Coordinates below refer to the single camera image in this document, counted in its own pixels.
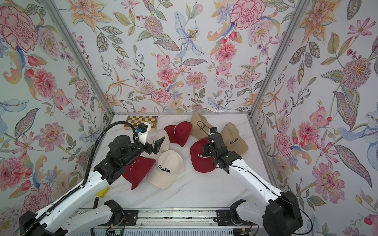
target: red baseball cap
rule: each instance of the red baseball cap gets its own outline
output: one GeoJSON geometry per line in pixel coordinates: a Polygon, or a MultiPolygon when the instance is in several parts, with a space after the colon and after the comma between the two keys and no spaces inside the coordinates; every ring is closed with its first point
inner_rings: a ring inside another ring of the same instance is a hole
{"type": "Polygon", "coordinates": [[[183,121],[178,125],[168,125],[164,130],[167,132],[171,143],[177,143],[183,147],[189,138],[190,131],[192,130],[192,123],[183,121]]]}
{"type": "Polygon", "coordinates": [[[138,156],[131,165],[126,167],[126,171],[122,176],[131,183],[131,190],[138,187],[139,183],[155,164],[155,161],[155,159],[138,156]]]}
{"type": "Polygon", "coordinates": [[[190,157],[194,169],[201,173],[212,172],[214,167],[213,158],[211,156],[203,156],[203,146],[207,144],[208,138],[198,140],[190,147],[190,157]]]}

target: chessboard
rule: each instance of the chessboard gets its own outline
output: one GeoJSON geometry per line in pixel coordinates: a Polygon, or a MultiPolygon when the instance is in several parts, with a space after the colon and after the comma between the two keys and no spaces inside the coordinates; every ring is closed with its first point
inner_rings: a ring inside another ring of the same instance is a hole
{"type": "MultiPolygon", "coordinates": [[[[156,130],[158,125],[158,117],[157,116],[128,116],[126,122],[131,123],[135,128],[138,128],[140,123],[150,123],[151,130],[156,130]]],[[[126,130],[131,130],[128,125],[123,126],[126,130]]]]}

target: tan baseball cap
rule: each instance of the tan baseball cap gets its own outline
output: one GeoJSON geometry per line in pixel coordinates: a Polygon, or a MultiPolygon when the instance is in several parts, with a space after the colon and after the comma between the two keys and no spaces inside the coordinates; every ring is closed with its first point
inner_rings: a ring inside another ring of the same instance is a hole
{"type": "MultiPolygon", "coordinates": [[[[169,137],[165,130],[159,130],[157,132],[149,131],[149,135],[147,136],[147,143],[155,145],[155,141],[161,139],[162,137],[165,137],[163,143],[161,144],[160,150],[158,154],[168,151],[169,149],[169,137]]],[[[144,157],[156,158],[155,153],[148,154],[147,152],[143,152],[142,155],[144,157]]]]}
{"type": "Polygon", "coordinates": [[[156,155],[155,165],[147,175],[147,181],[158,188],[168,188],[179,174],[185,172],[184,161],[174,150],[156,155]]]}
{"type": "Polygon", "coordinates": [[[206,118],[199,113],[194,113],[190,120],[192,123],[192,130],[190,132],[196,139],[203,139],[209,136],[210,128],[213,127],[212,124],[207,122],[206,118]]]}
{"type": "Polygon", "coordinates": [[[228,122],[227,125],[223,128],[220,135],[227,146],[229,151],[234,151],[239,155],[242,155],[248,151],[248,145],[239,135],[239,130],[231,122],[228,122]]]}

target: lily illustration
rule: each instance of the lily illustration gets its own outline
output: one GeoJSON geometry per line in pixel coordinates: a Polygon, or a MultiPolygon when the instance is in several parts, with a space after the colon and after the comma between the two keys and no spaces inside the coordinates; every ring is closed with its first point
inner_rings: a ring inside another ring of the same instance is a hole
{"type": "Polygon", "coordinates": [[[180,12],[175,12],[176,24],[175,30],[178,33],[178,40],[181,41],[184,45],[182,51],[176,54],[176,57],[184,57],[186,55],[186,51],[191,49],[194,54],[196,55],[205,55],[206,53],[202,50],[201,47],[195,45],[193,41],[196,40],[199,34],[198,26],[196,25],[194,28],[189,29],[186,33],[185,26],[186,21],[185,17],[180,12]]]}

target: baseball cap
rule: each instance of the baseball cap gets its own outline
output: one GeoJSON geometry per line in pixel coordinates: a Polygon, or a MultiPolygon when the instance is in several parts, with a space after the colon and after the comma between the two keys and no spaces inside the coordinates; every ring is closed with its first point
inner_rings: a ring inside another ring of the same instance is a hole
{"type": "Polygon", "coordinates": [[[168,125],[164,130],[167,132],[171,143],[177,143],[183,147],[189,138],[191,128],[190,122],[183,121],[178,125],[168,125]]]}
{"type": "Polygon", "coordinates": [[[131,190],[139,185],[154,164],[154,159],[138,156],[131,165],[126,167],[122,176],[131,183],[131,190]]]}
{"type": "Polygon", "coordinates": [[[208,142],[208,138],[205,137],[198,140],[190,147],[192,165],[196,171],[201,173],[212,172],[215,169],[213,158],[211,156],[203,156],[203,146],[208,142]]]}
{"type": "MultiPolygon", "coordinates": [[[[164,139],[163,143],[161,144],[161,147],[160,147],[158,154],[163,153],[165,151],[168,151],[169,137],[168,137],[167,132],[165,130],[159,130],[157,132],[149,131],[149,136],[147,136],[147,142],[149,144],[152,144],[152,145],[155,144],[156,140],[159,140],[162,137],[165,137],[165,139],[164,139]]],[[[156,158],[155,153],[148,154],[147,152],[143,152],[142,155],[145,156],[145,157],[148,157],[148,158],[152,158],[152,159],[156,158]]]]}
{"type": "Polygon", "coordinates": [[[158,188],[168,188],[179,174],[185,172],[184,161],[174,150],[156,156],[156,162],[147,175],[147,181],[158,188]]]}
{"type": "Polygon", "coordinates": [[[192,130],[190,134],[196,139],[203,139],[204,137],[209,136],[209,130],[213,127],[213,125],[207,122],[203,115],[194,113],[190,122],[192,123],[192,130]]]}
{"type": "Polygon", "coordinates": [[[242,155],[248,151],[248,145],[239,135],[239,130],[231,122],[228,122],[227,125],[223,128],[220,135],[227,146],[229,151],[234,151],[239,155],[242,155]]]}

